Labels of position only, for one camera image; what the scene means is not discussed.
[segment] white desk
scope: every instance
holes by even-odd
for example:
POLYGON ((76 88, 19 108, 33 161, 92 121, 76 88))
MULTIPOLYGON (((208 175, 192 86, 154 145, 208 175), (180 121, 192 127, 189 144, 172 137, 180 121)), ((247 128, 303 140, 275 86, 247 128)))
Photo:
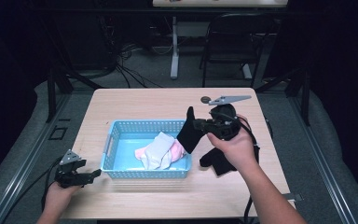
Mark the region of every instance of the white desk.
MULTIPOLYGON (((153 7, 286 7, 288 0, 153 0, 153 7)), ((177 20, 172 20, 171 78, 178 78, 177 20)))
MULTIPOLYGON (((251 95, 233 103, 245 115, 260 144, 260 165, 281 193, 289 188, 264 120, 255 91, 229 89, 115 89, 97 90, 78 132, 73 151, 87 160, 79 172, 100 167, 103 147, 115 119, 185 119, 189 106, 197 119, 209 119, 210 105, 202 96, 251 95)), ((238 172, 217 177, 213 168, 200 167, 200 158, 213 146, 204 136, 192 155, 192 168, 182 179, 112 179, 107 174, 78 191, 63 218, 174 219, 242 217, 249 190, 238 172)), ((256 216, 254 208, 250 216, 256 216)))

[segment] person's right hand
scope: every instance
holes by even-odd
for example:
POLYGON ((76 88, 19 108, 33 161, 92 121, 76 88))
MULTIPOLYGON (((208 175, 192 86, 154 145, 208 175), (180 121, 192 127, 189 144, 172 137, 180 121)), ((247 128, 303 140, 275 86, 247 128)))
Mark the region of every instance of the person's right hand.
MULTIPOLYGON (((246 118, 241 115, 237 116, 241 118, 241 123, 249 128, 248 124, 242 120, 246 118)), ((207 133, 207 136, 212 145, 222 150, 227 160, 237 168, 237 170, 242 170, 246 165, 254 165, 257 163, 252 138, 243 128, 229 141, 218 139, 212 133, 207 133)))

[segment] blue plastic basket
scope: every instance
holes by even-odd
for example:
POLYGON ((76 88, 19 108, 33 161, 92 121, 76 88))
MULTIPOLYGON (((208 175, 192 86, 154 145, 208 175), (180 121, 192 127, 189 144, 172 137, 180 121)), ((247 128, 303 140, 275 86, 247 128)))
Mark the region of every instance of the blue plastic basket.
POLYGON ((185 178, 191 167, 190 154, 165 170, 146 170, 134 154, 135 149, 150 144, 160 132, 176 138, 184 123, 181 119, 115 120, 106 139, 101 170, 112 178, 185 178))

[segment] hand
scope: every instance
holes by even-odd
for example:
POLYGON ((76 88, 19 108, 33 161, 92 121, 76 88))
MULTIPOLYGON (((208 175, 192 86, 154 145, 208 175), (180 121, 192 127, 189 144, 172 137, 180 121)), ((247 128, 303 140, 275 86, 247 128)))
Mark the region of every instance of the hand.
MULTIPOLYGON (((241 118, 240 121, 243 125, 250 128, 248 124, 242 120, 247 120, 244 116, 237 116, 241 118)), ((257 163, 252 138, 243 128, 229 141, 218 139, 212 133, 207 133, 207 136, 212 145, 222 150, 227 160, 237 168, 237 170, 243 170, 242 168, 244 168, 244 166, 257 163)))
POLYGON ((72 195, 80 188, 81 186, 72 186, 63 189, 58 182, 53 182, 48 188, 45 210, 37 223, 57 222, 69 202, 71 202, 72 195))

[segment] gray carpet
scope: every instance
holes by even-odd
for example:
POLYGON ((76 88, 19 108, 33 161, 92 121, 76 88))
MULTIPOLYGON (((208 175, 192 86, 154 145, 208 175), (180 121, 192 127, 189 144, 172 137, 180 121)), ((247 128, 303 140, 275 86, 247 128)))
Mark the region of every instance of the gray carpet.
MULTIPOLYGON (((184 43, 180 48, 179 78, 176 80, 170 79, 171 53, 157 54, 156 52, 147 52, 142 49, 133 50, 131 57, 124 62, 124 66, 137 71, 142 77, 150 80, 151 82, 145 82, 145 85, 150 88, 158 88, 153 83, 166 88, 200 87, 201 70, 198 69, 200 48, 188 47, 186 42, 184 43)), ((261 68, 263 68, 267 57, 268 55, 265 54, 261 68)), ((222 68, 219 66, 211 67, 213 71, 218 69, 222 68)), ((225 74, 230 76, 237 76, 239 73, 237 68, 224 68, 224 71, 225 74)), ((88 71, 83 74, 90 76, 93 73, 88 71)), ((256 86, 263 84, 260 76, 256 86)), ((132 88, 142 88, 132 77, 127 75, 127 78, 132 88)), ((128 88, 125 78, 118 71, 108 76, 94 78, 93 81, 107 88, 128 88)), ((60 95, 58 92, 59 99, 62 102, 67 102, 67 104, 62 108, 55 122, 49 124, 50 126, 45 123, 48 112, 46 83, 36 88, 38 104, 33 116, 0 166, 0 202, 6 198, 6 190, 13 188, 10 186, 12 177, 31 153, 41 133, 48 130, 46 134, 43 134, 47 139, 42 141, 41 152, 36 156, 31 172, 26 176, 25 183, 20 184, 17 188, 24 190, 48 169, 54 159, 61 156, 68 148, 71 148, 92 95, 89 87, 74 79, 72 83, 76 89, 72 95, 60 95), (57 131, 50 136, 53 132, 52 129, 55 127, 61 128, 61 130, 65 129, 65 135, 61 140, 48 140, 49 137, 61 136, 61 133, 57 131)), ((246 87, 248 85, 249 81, 207 82, 207 87, 246 87)), ((270 121, 274 135, 273 142, 280 157, 289 188, 292 192, 300 193, 304 198, 304 201, 296 203, 296 207, 309 223, 342 223, 320 171, 315 165, 311 145, 302 129, 301 121, 296 119, 297 111, 291 104, 293 101, 286 98, 282 92, 284 87, 285 84, 282 83, 269 92, 260 93, 258 94, 258 99, 265 116, 270 121)), ((342 194, 345 196, 348 206, 358 223, 358 186, 353 180, 351 172, 342 162, 340 146, 334 127, 329 117, 325 114, 321 102, 313 94, 310 97, 310 124, 315 137, 321 145, 329 167, 342 189, 342 194)), ((43 185, 44 178, 21 199, 10 213, 10 216, 8 216, 6 223, 35 223, 41 211, 40 199, 43 193, 43 185)), ((96 221, 63 220, 62 223, 96 223, 96 221)))

